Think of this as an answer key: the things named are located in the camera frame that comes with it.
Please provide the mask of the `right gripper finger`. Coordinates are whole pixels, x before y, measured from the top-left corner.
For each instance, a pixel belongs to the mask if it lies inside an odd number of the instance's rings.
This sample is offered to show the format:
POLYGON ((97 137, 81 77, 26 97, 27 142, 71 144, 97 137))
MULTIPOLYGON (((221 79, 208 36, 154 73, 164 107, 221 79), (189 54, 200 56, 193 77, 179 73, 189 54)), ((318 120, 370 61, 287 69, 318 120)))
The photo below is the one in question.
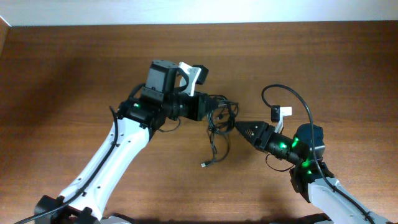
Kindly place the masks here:
POLYGON ((258 131, 267 126, 264 121, 237 121, 235 127, 238 131, 258 131))
POLYGON ((237 127, 238 132, 243 138, 249 142, 251 145, 255 145, 256 140, 258 139, 258 130, 255 128, 239 128, 237 127))

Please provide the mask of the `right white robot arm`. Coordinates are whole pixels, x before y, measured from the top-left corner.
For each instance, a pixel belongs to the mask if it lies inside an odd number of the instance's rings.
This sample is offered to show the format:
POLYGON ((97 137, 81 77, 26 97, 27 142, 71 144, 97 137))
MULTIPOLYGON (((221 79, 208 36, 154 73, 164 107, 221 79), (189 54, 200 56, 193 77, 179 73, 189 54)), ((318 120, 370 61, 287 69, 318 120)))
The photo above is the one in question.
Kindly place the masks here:
POLYGON ((294 190, 323 212, 309 223, 390 223, 366 208, 344 189, 323 162, 323 129, 311 124, 298 127, 292 138, 263 121, 238 121, 236 129, 256 150, 293 165, 289 169, 294 190))

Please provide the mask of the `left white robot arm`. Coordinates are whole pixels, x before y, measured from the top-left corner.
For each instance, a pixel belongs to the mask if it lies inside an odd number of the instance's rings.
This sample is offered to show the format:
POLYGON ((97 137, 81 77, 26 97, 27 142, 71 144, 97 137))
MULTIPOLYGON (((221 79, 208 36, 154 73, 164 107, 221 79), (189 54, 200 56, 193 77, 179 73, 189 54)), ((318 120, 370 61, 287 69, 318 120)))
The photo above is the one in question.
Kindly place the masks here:
POLYGON ((99 223, 115 186, 166 119, 200 121, 216 108, 210 95, 195 89, 207 74, 203 65, 153 60, 146 82, 111 110, 111 130, 83 171, 57 198, 44 195, 24 222, 99 223))

